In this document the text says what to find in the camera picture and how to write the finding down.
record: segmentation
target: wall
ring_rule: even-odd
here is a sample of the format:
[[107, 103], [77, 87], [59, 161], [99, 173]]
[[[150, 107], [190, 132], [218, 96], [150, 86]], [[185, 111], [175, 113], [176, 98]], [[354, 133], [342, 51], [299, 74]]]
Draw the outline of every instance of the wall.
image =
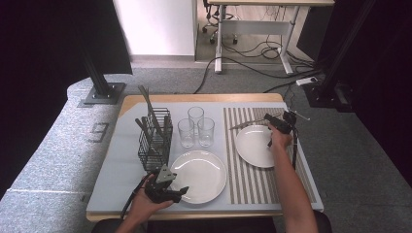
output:
[[129, 55], [192, 55], [196, 0], [114, 0]]

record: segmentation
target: gray carpet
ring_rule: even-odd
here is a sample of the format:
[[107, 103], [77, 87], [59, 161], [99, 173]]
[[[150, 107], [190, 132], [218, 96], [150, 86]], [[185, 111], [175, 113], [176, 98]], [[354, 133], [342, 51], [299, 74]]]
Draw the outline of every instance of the gray carpet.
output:
[[[281, 76], [283, 70], [267, 70]], [[125, 95], [194, 93], [203, 69], [134, 70], [134, 75], [108, 75], [126, 83]], [[209, 72], [199, 93], [257, 93], [292, 79], [279, 80], [245, 69]], [[121, 106], [78, 108], [92, 82], [75, 83], [68, 101], [42, 145], [0, 203], [0, 232], [89, 232], [86, 202], [99, 173]], [[272, 92], [286, 93], [282, 87]], [[298, 119], [299, 139], [334, 232], [408, 232], [412, 229], [412, 190], [355, 114], [310, 108], [301, 87], [293, 85], [288, 105], [310, 121]], [[100, 137], [92, 128], [107, 123]], [[283, 232], [281, 217], [275, 217]]]

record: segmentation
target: desk leg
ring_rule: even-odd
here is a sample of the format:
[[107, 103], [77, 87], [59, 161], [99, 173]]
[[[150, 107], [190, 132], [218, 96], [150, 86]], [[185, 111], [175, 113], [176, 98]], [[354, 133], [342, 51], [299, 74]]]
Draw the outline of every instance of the desk leg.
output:
[[223, 19], [226, 15], [226, 7], [221, 5], [221, 12], [219, 13], [219, 25], [218, 25], [218, 44], [216, 45], [216, 60], [215, 60], [215, 73], [220, 74], [222, 72], [222, 25]]
[[299, 13], [299, 9], [300, 9], [299, 6], [294, 7], [293, 18], [290, 21], [288, 32], [286, 34], [286, 42], [284, 45], [282, 45], [281, 48], [278, 48], [279, 56], [281, 57], [282, 64], [285, 67], [285, 71], [287, 75], [293, 74], [293, 70], [288, 61], [288, 54], [286, 53], [286, 51], [288, 50], [288, 45], [289, 45], [289, 42], [291, 41], [291, 37], [292, 37], [294, 25], [296, 24], [296, 18], [297, 18], [297, 14]]

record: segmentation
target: dish rack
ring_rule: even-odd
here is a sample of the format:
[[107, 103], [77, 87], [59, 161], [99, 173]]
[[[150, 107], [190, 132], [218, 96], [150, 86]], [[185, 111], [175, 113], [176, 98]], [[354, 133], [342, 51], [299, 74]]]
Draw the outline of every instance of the dish rack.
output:
[[[173, 124], [167, 108], [153, 108], [154, 115], [148, 113], [148, 135], [144, 131], [139, 137], [140, 147], [138, 156], [147, 172], [158, 172], [160, 168], [169, 162], [170, 145], [172, 142]], [[159, 134], [155, 128], [156, 117], [161, 128]]]

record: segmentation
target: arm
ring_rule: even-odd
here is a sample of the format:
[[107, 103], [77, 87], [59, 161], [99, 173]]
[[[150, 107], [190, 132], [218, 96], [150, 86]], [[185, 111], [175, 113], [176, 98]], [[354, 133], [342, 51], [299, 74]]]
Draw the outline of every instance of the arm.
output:
[[124, 222], [120, 225], [116, 233], [132, 233], [134, 230], [143, 222], [147, 221], [149, 217], [154, 214], [156, 211], [167, 208], [173, 204], [173, 201], [166, 201], [159, 204], [153, 203], [151, 199], [146, 195], [143, 188], [145, 187], [143, 184], [142, 188], [136, 194], [133, 199], [133, 202], [130, 207], [130, 211], [124, 220]]
[[287, 146], [292, 141], [291, 135], [272, 129], [272, 147], [275, 160], [276, 185], [285, 217], [286, 232], [318, 232], [315, 215], [309, 198], [288, 157]]

